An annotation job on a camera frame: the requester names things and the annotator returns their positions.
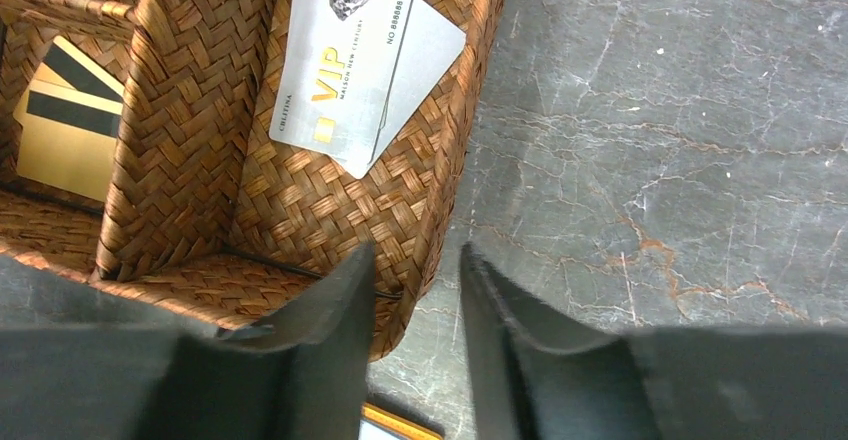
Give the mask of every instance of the brown basket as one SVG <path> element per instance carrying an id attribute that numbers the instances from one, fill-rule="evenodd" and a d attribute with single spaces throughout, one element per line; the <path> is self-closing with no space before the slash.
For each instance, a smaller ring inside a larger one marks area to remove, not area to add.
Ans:
<path id="1" fill-rule="evenodd" d="M 268 138 L 290 0 L 0 0 L 0 253 L 235 328 L 377 244 L 372 357 L 435 273 L 503 0 L 426 0 L 463 54 L 371 173 Z M 105 205 L 15 175 L 21 93 L 57 33 L 125 84 Z"/>

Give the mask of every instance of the stone surface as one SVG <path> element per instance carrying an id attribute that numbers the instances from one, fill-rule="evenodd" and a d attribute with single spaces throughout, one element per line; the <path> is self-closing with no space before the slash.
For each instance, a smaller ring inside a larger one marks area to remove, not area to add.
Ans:
<path id="1" fill-rule="evenodd" d="M 475 242 L 617 330 L 848 320 L 848 0 L 507 0 L 438 282 L 371 368 L 473 438 Z"/>

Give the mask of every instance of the wicker basket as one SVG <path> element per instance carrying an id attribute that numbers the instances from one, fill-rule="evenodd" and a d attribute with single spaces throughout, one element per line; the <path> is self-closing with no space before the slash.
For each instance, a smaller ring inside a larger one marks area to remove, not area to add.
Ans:
<path id="1" fill-rule="evenodd" d="M 378 247 L 372 358 L 433 279 L 503 0 L 426 0 L 460 59 L 363 180 L 272 143 L 290 0 L 0 0 L 0 254 L 226 328 Z M 62 33 L 125 84 L 104 204 L 15 175 L 12 111 Z"/>

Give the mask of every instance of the woven texture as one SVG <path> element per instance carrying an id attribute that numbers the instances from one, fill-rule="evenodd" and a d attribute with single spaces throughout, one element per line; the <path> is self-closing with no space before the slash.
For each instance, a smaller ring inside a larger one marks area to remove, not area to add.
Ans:
<path id="1" fill-rule="evenodd" d="M 125 83 L 102 218 L 0 195 L 0 254 L 233 328 L 311 280 L 217 253 L 225 245 L 324 274 L 375 242 L 377 288 L 401 294 L 377 302 L 379 358 L 438 266 L 503 7 L 425 1 L 467 32 L 467 45 L 355 180 L 326 156 L 268 138 L 291 0 L 0 0 L 13 20 L 0 72 L 0 182 L 92 207 L 14 177 L 11 111 L 58 32 Z"/>

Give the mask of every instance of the gold square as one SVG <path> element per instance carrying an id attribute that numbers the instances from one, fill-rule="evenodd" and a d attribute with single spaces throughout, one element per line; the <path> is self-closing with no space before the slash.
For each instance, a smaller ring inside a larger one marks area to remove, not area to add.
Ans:
<path id="1" fill-rule="evenodd" d="M 333 140 L 333 129 L 336 122 L 331 118 L 318 117 L 318 125 L 315 126 L 315 140 L 321 143 L 330 143 Z"/>

